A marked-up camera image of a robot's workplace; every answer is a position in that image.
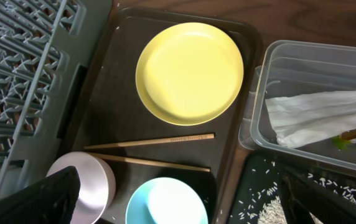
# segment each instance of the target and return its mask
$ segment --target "blue bowl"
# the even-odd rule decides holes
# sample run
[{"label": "blue bowl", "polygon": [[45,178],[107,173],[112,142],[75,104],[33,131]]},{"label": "blue bowl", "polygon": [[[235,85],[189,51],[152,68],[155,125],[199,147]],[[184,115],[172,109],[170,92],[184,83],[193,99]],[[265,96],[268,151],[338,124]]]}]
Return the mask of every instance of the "blue bowl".
[{"label": "blue bowl", "polygon": [[208,223],[202,200],[180,180],[168,177],[149,180],[128,202],[126,224],[170,224],[182,220],[186,224]]}]

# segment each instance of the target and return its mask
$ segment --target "wooden surface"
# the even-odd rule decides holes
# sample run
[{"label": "wooden surface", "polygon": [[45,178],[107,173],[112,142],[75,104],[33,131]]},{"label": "wooden surface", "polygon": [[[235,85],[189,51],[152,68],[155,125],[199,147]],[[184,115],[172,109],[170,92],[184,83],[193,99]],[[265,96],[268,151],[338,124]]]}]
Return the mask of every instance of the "wooden surface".
[{"label": "wooden surface", "polygon": [[[356,0],[116,0],[113,11],[134,6],[248,23],[261,34],[263,53],[281,39],[356,47]],[[218,223],[227,219],[248,153],[237,145]]]}]

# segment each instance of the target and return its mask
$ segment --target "utensil handle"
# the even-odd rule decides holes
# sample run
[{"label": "utensil handle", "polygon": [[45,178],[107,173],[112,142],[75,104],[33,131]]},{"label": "utensil handle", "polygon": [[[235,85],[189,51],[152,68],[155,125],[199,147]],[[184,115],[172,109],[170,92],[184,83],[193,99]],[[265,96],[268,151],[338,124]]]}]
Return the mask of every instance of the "utensil handle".
[{"label": "utensil handle", "polygon": [[181,141],[195,141],[195,140],[213,139],[213,138],[214,138],[214,134],[199,134],[199,135],[194,135],[194,136],[181,136],[181,137],[175,137],[175,138],[151,139],[151,140],[142,140],[142,141],[101,144],[101,145],[96,145],[96,146],[84,146],[84,149],[104,149],[104,148],[114,148],[114,147],[143,146],[143,145],[147,145],[147,144],[160,144],[160,143],[181,142]]},{"label": "utensil handle", "polygon": [[97,157],[99,159],[106,159],[106,160],[112,160],[112,161],[129,162],[129,163],[133,163],[133,164],[142,164],[142,165],[148,165],[148,166],[169,167],[169,168],[176,168],[176,169],[210,172],[210,169],[208,169],[208,168],[187,166],[187,165],[181,165],[181,164],[172,164],[169,162],[149,161],[149,160],[145,160],[145,159],[134,159],[134,158],[128,158],[128,157],[111,156],[111,155],[91,153],[91,152],[88,152],[88,154],[91,156]]}]

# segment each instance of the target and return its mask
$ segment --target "white cloth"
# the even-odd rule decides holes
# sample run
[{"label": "white cloth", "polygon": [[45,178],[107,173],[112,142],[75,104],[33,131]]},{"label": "white cloth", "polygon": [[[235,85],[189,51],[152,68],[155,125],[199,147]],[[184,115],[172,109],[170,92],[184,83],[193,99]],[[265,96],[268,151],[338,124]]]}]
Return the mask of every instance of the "white cloth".
[{"label": "white cloth", "polygon": [[297,148],[356,129],[356,91],[265,100],[278,144]]}]

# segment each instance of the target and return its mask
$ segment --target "black plastic object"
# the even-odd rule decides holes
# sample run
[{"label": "black plastic object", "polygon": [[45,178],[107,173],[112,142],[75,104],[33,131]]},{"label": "black plastic object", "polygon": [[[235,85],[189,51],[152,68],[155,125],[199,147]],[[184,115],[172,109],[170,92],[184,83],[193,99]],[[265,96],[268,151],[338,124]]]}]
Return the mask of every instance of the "black plastic object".
[{"label": "black plastic object", "polygon": [[[331,184],[326,184],[325,189],[329,191],[332,197],[341,200],[344,197],[344,193],[347,195],[350,189],[356,189],[356,176],[349,175],[347,170],[340,168],[339,172],[333,168],[326,169],[316,161],[281,152],[272,152],[270,150],[252,152],[246,158],[243,166],[241,179],[230,210],[231,216],[228,217],[227,223],[258,223],[259,214],[263,210],[264,204],[269,204],[276,196],[279,196],[279,190],[282,188],[281,175],[286,169],[294,169],[303,180],[307,180],[309,183],[321,183],[320,179],[325,179],[327,183],[330,180]],[[267,195],[267,191],[274,187],[276,187],[276,190],[271,195]],[[356,199],[356,192],[352,192],[352,195]],[[241,212],[244,214],[244,219],[240,219],[241,215],[239,214]],[[247,213],[255,213],[257,216],[250,218]]]},{"label": "black plastic object", "polygon": [[66,167],[0,200],[0,224],[69,224],[80,191],[74,167]]},{"label": "black plastic object", "polygon": [[356,224],[356,205],[309,181],[291,167],[281,174],[281,205],[288,224]]},{"label": "black plastic object", "polygon": [[[231,107],[212,121],[196,126],[176,126],[156,118],[142,104],[135,84],[136,64],[148,42],[164,29],[183,22],[203,22],[225,31],[237,44],[245,68],[241,90]],[[59,155],[82,151],[87,145],[113,142],[207,133],[215,133],[215,139],[93,151],[211,168],[211,173],[198,173],[107,161],[115,173],[117,190],[114,202],[102,216],[104,219],[124,223],[125,208],[134,190],[155,177],[174,177],[189,184],[204,200],[212,219],[238,142],[245,100],[260,51],[257,32],[246,24],[134,8],[112,15],[75,104]]]}]

